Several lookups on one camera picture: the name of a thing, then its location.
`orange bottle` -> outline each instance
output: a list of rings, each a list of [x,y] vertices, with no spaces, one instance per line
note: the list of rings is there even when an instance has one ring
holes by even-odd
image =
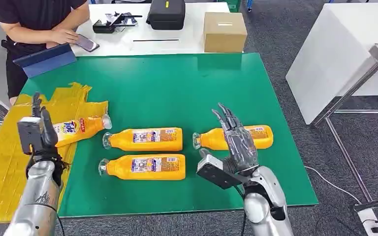
[[[252,135],[254,145],[257,149],[266,149],[273,144],[273,132],[267,125],[244,126]],[[212,150],[228,150],[222,128],[211,129],[204,134],[193,133],[193,147],[209,148]]]
[[[117,134],[105,133],[102,144],[106,149],[124,151],[180,151],[183,146],[181,128],[126,129]]]
[[[181,180],[186,176],[182,154],[126,155],[116,160],[102,159],[99,174],[121,179]]]
[[[102,117],[85,117],[53,125],[59,141],[56,147],[88,139],[102,129],[111,129],[111,118],[108,114]]]

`gray carpet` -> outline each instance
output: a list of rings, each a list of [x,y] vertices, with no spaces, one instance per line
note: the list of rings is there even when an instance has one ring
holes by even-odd
[[[254,0],[253,12],[242,7],[249,33],[245,51],[261,54],[305,165],[364,200],[328,127],[305,125],[284,78],[322,5],[321,0]],[[345,106],[378,108],[378,97],[356,97]],[[332,121],[370,193],[378,197],[378,115],[334,115]],[[317,174],[309,172],[309,176],[320,204],[288,209],[295,235],[365,235],[350,207],[355,200],[327,185]],[[101,217],[64,219],[63,225],[66,235],[234,236],[240,233],[242,216],[238,211]],[[0,225],[0,235],[4,229],[5,225]],[[252,235],[248,224],[245,235]]]

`robotic arm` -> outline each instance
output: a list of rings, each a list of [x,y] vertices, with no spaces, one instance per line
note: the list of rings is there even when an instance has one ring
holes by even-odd
[[[222,189],[243,185],[244,211],[254,235],[293,236],[286,199],[276,176],[269,168],[259,166],[252,137],[238,118],[221,103],[218,106],[223,116],[218,111],[212,112],[224,130],[230,155],[221,161],[202,148],[198,175]]]
[[[31,158],[26,168],[27,184],[4,236],[54,235],[66,163],[55,147],[58,138],[50,114],[40,103],[36,93],[32,116],[17,123],[21,147]]]

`blue tablet case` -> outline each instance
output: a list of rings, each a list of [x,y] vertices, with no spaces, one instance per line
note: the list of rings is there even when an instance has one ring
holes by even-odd
[[[77,61],[68,43],[58,45],[22,58],[14,63],[22,67],[28,78]]]

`smartphone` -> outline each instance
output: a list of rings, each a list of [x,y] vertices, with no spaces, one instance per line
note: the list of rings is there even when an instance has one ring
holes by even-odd
[[[86,38],[81,34],[79,34],[79,39],[77,40],[76,44],[88,52],[93,52],[99,47],[99,44],[93,42],[92,40]]]

